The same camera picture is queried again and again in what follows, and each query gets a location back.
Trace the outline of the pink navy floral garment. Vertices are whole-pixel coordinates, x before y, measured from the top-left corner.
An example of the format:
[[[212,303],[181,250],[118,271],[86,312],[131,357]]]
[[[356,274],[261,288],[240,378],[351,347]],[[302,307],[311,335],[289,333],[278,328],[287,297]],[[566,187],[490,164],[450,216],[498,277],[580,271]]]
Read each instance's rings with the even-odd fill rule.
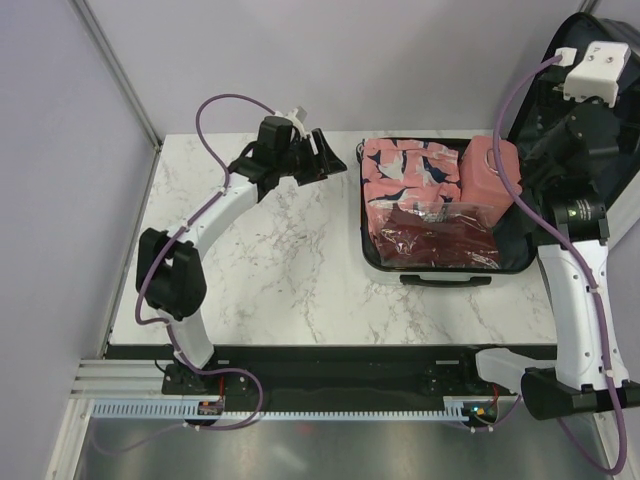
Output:
[[[368,230],[377,236],[395,207],[435,212],[461,200],[458,152],[435,141],[370,138],[357,148]]]

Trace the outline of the pink cosmetic case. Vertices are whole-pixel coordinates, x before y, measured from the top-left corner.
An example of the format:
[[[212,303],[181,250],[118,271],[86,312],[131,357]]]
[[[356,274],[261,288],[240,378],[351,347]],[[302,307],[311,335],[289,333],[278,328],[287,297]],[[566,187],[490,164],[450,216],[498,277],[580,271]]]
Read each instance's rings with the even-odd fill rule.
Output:
[[[520,160],[512,143],[500,140],[499,151],[503,170],[514,192],[520,195]],[[479,205],[486,225],[495,227],[513,204],[499,176],[490,136],[474,136],[459,161],[462,203]]]

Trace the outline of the maroon garment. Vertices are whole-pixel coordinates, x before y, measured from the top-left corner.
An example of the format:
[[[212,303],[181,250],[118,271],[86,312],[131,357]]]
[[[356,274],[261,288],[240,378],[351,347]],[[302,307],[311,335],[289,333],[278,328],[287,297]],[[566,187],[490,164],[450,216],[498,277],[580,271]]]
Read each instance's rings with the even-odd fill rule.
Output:
[[[470,203],[430,204],[379,211],[370,238],[381,264],[389,268],[500,268],[490,225],[491,208]]]

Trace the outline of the white suitcase with dark lining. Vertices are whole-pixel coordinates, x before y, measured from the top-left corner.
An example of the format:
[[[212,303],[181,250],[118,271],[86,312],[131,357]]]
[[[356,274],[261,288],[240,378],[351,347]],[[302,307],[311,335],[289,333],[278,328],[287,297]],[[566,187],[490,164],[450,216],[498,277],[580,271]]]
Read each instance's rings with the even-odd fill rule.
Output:
[[[579,13],[547,52],[574,59],[535,77],[499,142],[382,137],[357,146],[371,279],[464,287],[525,270],[551,237],[519,201],[572,238],[607,236],[639,177],[639,32]]]

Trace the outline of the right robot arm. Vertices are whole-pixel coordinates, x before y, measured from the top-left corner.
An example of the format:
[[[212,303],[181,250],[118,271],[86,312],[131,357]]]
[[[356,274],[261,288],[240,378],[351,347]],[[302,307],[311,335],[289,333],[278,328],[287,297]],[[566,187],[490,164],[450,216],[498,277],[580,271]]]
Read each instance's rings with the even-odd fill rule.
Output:
[[[609,229],[593,165],[598,155],[618,148],[618,85],[612,80],[603,87],[596,75],[586,82],[585,96],[526,158],[521,192],[506,174],[500,136],[492,137],[498,176],[533,226],[556,324],[557,357],[544,363],[506,348],[484,349],[458,368],[457,377],[469,393],[492,383],[517,392],[538,420],[611,411],[622,422],[624,409],[639,404],[639,386],[629,378],[611,319]]]

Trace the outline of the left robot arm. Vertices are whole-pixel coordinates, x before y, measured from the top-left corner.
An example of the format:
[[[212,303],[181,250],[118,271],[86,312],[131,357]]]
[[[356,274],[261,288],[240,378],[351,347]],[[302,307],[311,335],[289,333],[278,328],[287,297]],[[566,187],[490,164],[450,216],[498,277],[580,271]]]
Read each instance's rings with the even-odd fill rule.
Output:
[[[165,324],[185,382],[208,393],[219,369],[201,314],[207,285],[202,259],[222,233],[260,203],[284,177],[304,186],[346,171],[320,129],[307,130],[306,113],[295,108],[265,117],[257,137],[230,165],[213,196],[168,230],[145,230],[138,245],[137,303],[148,304]]]

